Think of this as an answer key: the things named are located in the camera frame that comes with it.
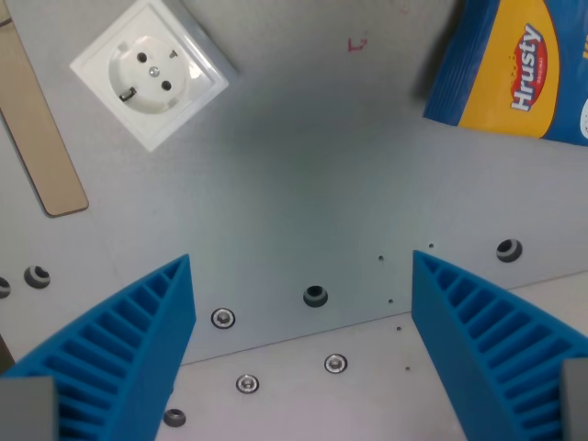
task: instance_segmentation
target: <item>small hole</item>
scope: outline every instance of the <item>small hole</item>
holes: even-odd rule
[[[506,253],[508,250],[511,249],[512,246],[513,241],[508,239],[507,241],[500,242],[500,245],[498,245],[498,248],[496,248],[496,250],[498,250],[500,253]]]
[[[49,277],[49,273],[40,266],[35,266],[35,274],[41,278]]]
[[[322,287],[314,286],[306,290],[311,297],[319,297],[322,294]]]

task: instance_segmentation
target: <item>white surface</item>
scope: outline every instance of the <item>white surface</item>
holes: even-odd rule
[[[42,265],[57,296],[30,306],[47,318],[33,313],[24,335],[40,293],[13,291],[8,345],[26,353],[73,318],[58,303],[96,303],[183,253],[198,309],[186,361],[408,311],[413,249],[508,288],[585,270],[585,147],[421,117],[415,90],[456,2],[190,0],[240,76],[148,153],[68,67],[131,0],[8,0],[90,200],[49,220],[22,170],[0,174],[3,203],[43,242],[0,224],[20,255],[0,254],[0,273],[12,283]],[[348,51],[350,39],[367,43]],[[503,264],[496,246],[511,237],[525,250]],[[82,276],[106,265],[111,285],[89,288]],[[302,301],[311,285],[329,292],[316,310]],[[228,332],[210,323],[219,307],[236,314]]]
[[[139,53],[147,62],[138,61]],[[161,0],[138,0],[71,67],[149,151],[229,85],[198,34],[190,36]],[[152,67],[159,76],[149,74]],[[131,88],[136,94],[121,101]]]
[[[582,273],[515,292],[586,333],[587,285]],[[344,373],[322,366],[332,353],[347,357]],[[235,389],[243,373],[258,392]],[[466,439],[409,314],[183,366],[173,407],[187,423],[162,424],[157,441]]]

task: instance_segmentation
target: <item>rubber grommet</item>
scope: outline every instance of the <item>rubber grommet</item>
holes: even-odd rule
[[[320,308],[329,299],[329,294],[325,288],[315,285],[304,291],[302,299],[311,308]]]
[[[186,414],[179,409],[168,409],[164,413],[164,423],[170,427],[180,427],[186,423]]]
[[[5,299],[6,297],[8,297],[10,295],[10,284],[8,283],[8,280],[6,280],[3,277],[0,277],[0,299]]]
[[[510,264],[523,254],[523,244],[516,239],[502,241],[496,248],[496,257],[501,262]]]
[[[29,266],[25,271],[25,282],[30,287],[43,289],[51,283],[51,276],[40,266]]]

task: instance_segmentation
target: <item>yellow label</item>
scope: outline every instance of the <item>yellow label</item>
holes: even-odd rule
[[[459,126],[540,138],[553,119],[559,80],[543,0],[502,0]]]

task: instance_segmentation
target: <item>red mark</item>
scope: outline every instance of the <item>red mark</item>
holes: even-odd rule
[[[361,51],[368,44],[368,39],[361,39],[360,42],[361,42],[361,44],[359,46],[354,46],[353,41],[351,41],[351,39],[349,39],[347,41],[347,51],[348,52]]]

